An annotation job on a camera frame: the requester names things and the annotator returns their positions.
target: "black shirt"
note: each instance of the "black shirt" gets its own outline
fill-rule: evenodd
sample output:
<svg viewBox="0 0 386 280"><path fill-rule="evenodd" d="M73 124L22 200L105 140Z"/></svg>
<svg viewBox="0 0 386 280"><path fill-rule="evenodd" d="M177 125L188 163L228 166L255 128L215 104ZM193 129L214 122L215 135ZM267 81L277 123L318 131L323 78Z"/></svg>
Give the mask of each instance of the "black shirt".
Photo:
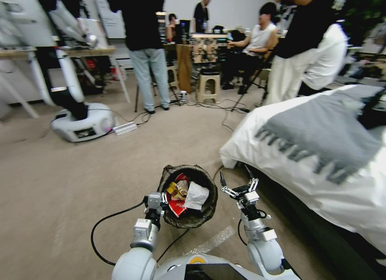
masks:
<svg viewBox="0 0 386 280"><path fill-rule="evenodd" d="M297 6L288 33L277 47L277 55L287 59L317 48L344 3L345 0L313 0Z"/></svg>
<svg viewBox="0 0 386 280"><path fill-rule="evenodd" d="M204 33L204 22L209 20L208 8L202 7L202 3L199 2L194 10L193 18L196 20L196 33Z"/></svg>
<svg viewBox="0 0 386 280"><path fill-rule="evenodd" d="M164 0L107 0L112 12L122 11L126 29L126 45L131 51L162 49L157 11Z"/></svg>

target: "gray throw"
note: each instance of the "gray throw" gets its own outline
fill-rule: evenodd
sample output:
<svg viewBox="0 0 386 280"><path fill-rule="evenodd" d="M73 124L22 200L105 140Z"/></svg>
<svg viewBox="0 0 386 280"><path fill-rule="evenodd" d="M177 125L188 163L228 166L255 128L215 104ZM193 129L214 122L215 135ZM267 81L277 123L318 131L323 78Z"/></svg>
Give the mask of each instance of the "gray throw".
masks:
<svg viewBox="0 0 386 280"><path fill-rule="evenodd" d="M276 114L257 132L256 138L278 147L295 162L317 156L313 172L332 165L326 179L340 184L366 166L379 151L384 126L365 129L357 120L362 101L381 88L358 85Z"/></svg>

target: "woman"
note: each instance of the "woman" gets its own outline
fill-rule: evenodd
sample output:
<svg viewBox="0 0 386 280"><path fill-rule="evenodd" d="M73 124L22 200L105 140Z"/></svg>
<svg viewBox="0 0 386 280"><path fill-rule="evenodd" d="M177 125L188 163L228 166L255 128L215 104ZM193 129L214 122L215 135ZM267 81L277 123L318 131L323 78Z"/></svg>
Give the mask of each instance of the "woman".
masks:
<svg viewBox="0 0 386 280"><path fill-rule="evenodd" d="M166 27L166 38L169 43L171 43L172 41L175 41L176 19L177 19L177 16L175 14L169 15L169 25Z"/></svg>

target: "black jacket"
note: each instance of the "black jacket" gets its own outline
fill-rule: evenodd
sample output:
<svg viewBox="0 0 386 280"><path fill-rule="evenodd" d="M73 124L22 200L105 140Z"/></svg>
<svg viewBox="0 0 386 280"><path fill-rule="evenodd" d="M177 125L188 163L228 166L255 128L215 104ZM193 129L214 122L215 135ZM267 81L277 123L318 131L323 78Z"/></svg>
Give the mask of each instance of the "black jacket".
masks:
<svg viewBox="0 0 386 280"><path fill-rule="evenodd" d="M126 45L132 51L162 49L157 11L164 0L107 0L112 12L122 11L126 29Z"/></svg>

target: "white shirt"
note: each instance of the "white shirt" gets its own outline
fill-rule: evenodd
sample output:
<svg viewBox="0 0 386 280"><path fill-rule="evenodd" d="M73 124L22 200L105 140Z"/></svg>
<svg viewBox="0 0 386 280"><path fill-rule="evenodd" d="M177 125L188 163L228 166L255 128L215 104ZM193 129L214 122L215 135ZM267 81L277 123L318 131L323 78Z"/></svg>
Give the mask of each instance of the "white shirt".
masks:
<svg viewBox="0 0 386 280"><path fill-rule="evenodd" d="M347 52L347 37L340 25L331 25L316 49L315 61L303 76L303 82L314 90L332 83L342 69Z"/></svg>
<svg viewBox="0 0 386 280"><path fill-rule="evenodd" d="M276 26L273 23L267 25L267 27L263 31L260 30L259 24L255 25L252 29L252 32L250 33L249 45L243 50L243 53L246 53L250 56L258 56L258 53L254 53L249 50L265 47L269 37L271 36L272 31L275 29Z"/></svg>

